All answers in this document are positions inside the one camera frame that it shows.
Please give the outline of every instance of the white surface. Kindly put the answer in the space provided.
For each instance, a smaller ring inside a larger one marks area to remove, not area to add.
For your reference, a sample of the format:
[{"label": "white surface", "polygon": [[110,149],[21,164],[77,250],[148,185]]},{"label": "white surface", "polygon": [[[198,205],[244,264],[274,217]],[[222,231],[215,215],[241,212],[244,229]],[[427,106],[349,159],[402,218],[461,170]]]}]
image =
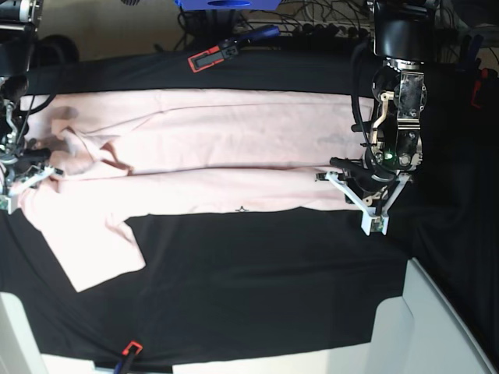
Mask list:
[{"label": "white surface", "polygon": [[0,292],[0,374],[47,374],[21,301]]},{"label": "white surface", "polygon": [[374,322],[366,374],[400,374],[414,334],[414,317],[402,297],[380,304]]},{"label": "white surface", "polygon": [[403,298],[415,329],[404,374],[495,372],[440,290],[415,261],[409,262]]},{"label": "white surface", "polygon": [[95,374],[92,361],[75,360],[52,355],[42,355],[49,374]]},{"label": "white surface", "polygon": [[369,344],[253,360],[177,365],[175,374],[360,374]]}]

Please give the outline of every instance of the black cloth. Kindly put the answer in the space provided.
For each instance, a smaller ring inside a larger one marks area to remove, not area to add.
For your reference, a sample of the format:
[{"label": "black cloth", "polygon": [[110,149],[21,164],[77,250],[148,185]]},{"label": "black cloth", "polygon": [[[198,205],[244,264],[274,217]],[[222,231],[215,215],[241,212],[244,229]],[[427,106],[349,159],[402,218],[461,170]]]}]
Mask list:
[{"label": "black cloth", "polygon": [[[62,90],[350,92],[346,56],[247,52],[196,75],[185,60],[88,62],[69,68]],[[363,96],[378,65],[364,67]],[[57,72],[43,70],[41,92]],[[21,297],[43,352],[112,361],[137,339],[152,367],[367,342],[376,306],[402,294],[405,262],[417,256],[497,360],[497,121],[493,105],[471,109],[473,80],[426,67],[425,160],[391,210],[387,237],[365,237],[359,212],[136,218],[147,268],[76,294],[23,215],[1,215],[0,289]]]},{"label": "black cloth", "polygon": [[[163,88],[222,88],[282,90],[349,95],[350,49],[338,53],[300,51],[244,51],[230,61],[194,74],[187,58],[193,53],[162,52],[81,62],[66,66],[61,86],[57,65],[31,71],[29,94],[152,90]],[[367,58],[360,80],[360,95],[371,97],[372,77],[381,62]]]},{"label": "black cloth", "polygon": [[42,352],[110,361],[135,339],[161,366],[354,345],[402,294],[406,254],[361,235],[358,212],[130,224],[147,267],[77,294],[24,216],[0,216],[2,290],[23,300]]}]

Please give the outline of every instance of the blue handle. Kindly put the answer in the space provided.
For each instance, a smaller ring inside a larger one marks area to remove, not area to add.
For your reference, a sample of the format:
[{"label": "blue handle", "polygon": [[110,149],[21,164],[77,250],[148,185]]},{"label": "blue handle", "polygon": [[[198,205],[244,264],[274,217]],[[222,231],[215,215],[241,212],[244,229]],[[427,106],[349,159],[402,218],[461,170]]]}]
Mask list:
[{"label": "blue handle", "polygon": [[281,35],[281,31],[277,26],[264,26],[260,27],[250,33],[241,36],[242,39],[247,39],[249,41],[261,41],[262,39],[268,39],[270,37],[278,37]]}]

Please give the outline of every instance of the black cable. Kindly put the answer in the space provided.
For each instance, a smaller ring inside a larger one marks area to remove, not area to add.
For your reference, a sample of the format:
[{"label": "black cable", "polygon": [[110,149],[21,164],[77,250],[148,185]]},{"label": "black cable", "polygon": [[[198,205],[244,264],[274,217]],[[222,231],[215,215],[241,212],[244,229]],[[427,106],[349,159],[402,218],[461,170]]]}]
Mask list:
[{"label": "black cable", "polygon": [[499,57],[497,56],[496,52],[494,52],[494,50],[492,48],[489,48],[490,49],[490,52],[492,52],[492,55],[494,55],[494,57],[496,58],[496,61],[499,65]]},{"label": "black cable", "polygon": [[177,44],[175,44],[173,51],[176,51],[177,49],[179,49],[180,44],[182,44],[182,42],[185,42],[186,39],[187,39],[187,33],[184,33],[182,35],[182,37],[180,38],[180,40],[177,42]]},{"label": "black cable", "polygon": [[294,18],[293,16],[290,16],[289,14],[283,14],[283,13],[279,13],[279,12],[271,12],[270,10],[252,10],[250,13],[255,13],[255,12],[262,12],[262,13],[266,13],[266,14],[273,14],[273,15],[278,16],[278,17],[284,17],[286,19],[290,19],[290,20],[296,22],[296,26],[301,26],[301,23],[296,18]]},{"label": "black cable", "polygon": [[28,124],[28,118],[33,113],[34,99],[37,96],[35,93],[38,91],[38,83],[40,82],[40,75],[41,75],[41,56],[40,56],[40,54],[41,54],[40,51],[38,51],[38,54],[37,54],[37,80],[35,81],[35,84],[34,84],[33,96],[31,97],[30,106],[28,107],[28,110],[27,110],[26,114],[24,115],[24,121],[23,121],[23,125],[21,126],[21,132],[19,133],[19,138],[17,139],[17,144],[19,144],[19,141],[23,138],[24,131],[26,130],[26,126]]},{"label": "black cable", "polygon": [[360,111],[360,102],[359,102],[359,86],[360,86],[360,67],[361,61],[364,51],[367,49],[369,41],[365,40],[362,43],[358,44],[352,53],[352,113],[353,118],[357,126],[362,129],[362,134],[364,136],[364,141],[366,142],[367,152],[366,155],[369,158],[370,164],[375,168],[375,175],[386,178],[389,181],[392,181],[393,178],[396,177],[394,173],[384,168],[380,165],[376,157],[373,154],[373,150],[371,148],[372,144],[370,144],[369,137],[367,136],[366,129],[363,125],[362,112]]},{"label": "black cable", "polygon": [[41,53],[42,48],[51,48],[55,51],[55,53],[59,59],[59,64],[60,64],[59,77],[57,78],[57,83],[55,84],[53,91],[51,92],[50,95],[48,95],[47,100],[45,100],[43,104],[40,104],[39,106],[37,106],[33,110],[22,112],[26,116],[25,121],[27,121],[27,117],[29,115],[35,115],[36,113],[39,113],[40,111],[43,111],[46,107],[48,107],[48,105],[50,105],[50,103],[57,96],[57,94],[59,92],[59,88],[62,85],[62,78],[64,76],[64,71],[65,71],[64,52],[62,51],[61,47],[59,47],[56,43],[40,44],[40,47],[38,49],[38,54]]}]

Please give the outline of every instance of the pink shirt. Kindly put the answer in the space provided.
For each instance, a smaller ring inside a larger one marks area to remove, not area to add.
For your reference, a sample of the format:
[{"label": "pink shirt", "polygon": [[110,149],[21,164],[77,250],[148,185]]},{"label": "pink shirt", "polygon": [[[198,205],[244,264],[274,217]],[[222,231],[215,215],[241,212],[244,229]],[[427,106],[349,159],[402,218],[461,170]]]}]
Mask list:
[{"label": "pink shirt", "polygon": [[[30,98],[23,98],[23,108]],[[372,100],[362,99],[370,118]],[[145,266],[125,221],[148,214],[353,209],[318,172],[359,158],[350,97],[238,90],[58,96],[28,138],[64,178],[21,205],[77,291]]]}]

